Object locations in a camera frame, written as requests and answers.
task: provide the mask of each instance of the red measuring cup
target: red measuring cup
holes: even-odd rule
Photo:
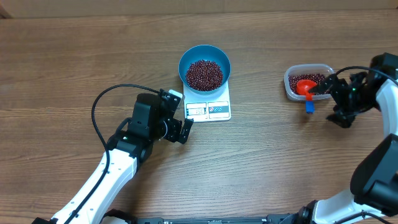
[[[300,80],[297,82],[297,93],[300,95],[304,95],[307,101],[312,101],[313,93],[309,93],[308,91],[316,86],[317,83],[311,80]]]

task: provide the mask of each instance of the wood grain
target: wood grain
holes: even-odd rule
[[[397,24],[396,10],[1,20],[0,223],[50,218],[94,171],[103,153],[90,118],[97,94],[118,83],[182,91],[178,61],[198,44],[231,60],[232,120],[194,124],[183,146],[158,143],[111,208],[138,217],[263,216],[331,197],[381,142],[381,115],[372,110],[341,129],[325,120],[334,105],[325,100],[307,116],[287,99],[284,73],[398,54]],[[101,99],[105,136],[140,92]]]
[[[395,9],[398,0],[0,0],[13,18]]]

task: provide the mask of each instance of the kidney beans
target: kidney beans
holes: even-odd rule
[[[314,73],[314,74],[303,74],[303,75],[291,75],[289,76],[289,84],[290,84],[290,89],[295,93],[297,93],[297,83],[300,80],[311,80],[317,84],[321,83],[322,80],[324,80],[326,76],[319,74],[319,73]]]
[[[223,84],[221,67],[207,60],[191,63],[185,78],[191,88],[199,91],[215,90]]]

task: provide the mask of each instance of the clear plastic container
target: clear plastic container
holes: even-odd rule
[[[331,67],[325,64],[305,64],[305,65],[294,65],[290,67],[285,73],[285,89],[287,98],[293,101],[305,101],[305,96],[295,94],[289,85],[289,76],[302,75],[302,74],[313,74],[321,73],[326,77],[333,74],[335,71]],[[330,94],[322,94],[312,96],[312,100],[323,100],[330,98]]]

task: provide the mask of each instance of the blue handle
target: blue handle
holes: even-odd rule
[[[312,101],[305,102],[305,111],[307,112],[307,114],[313,114],[315,112],[315,107]]]

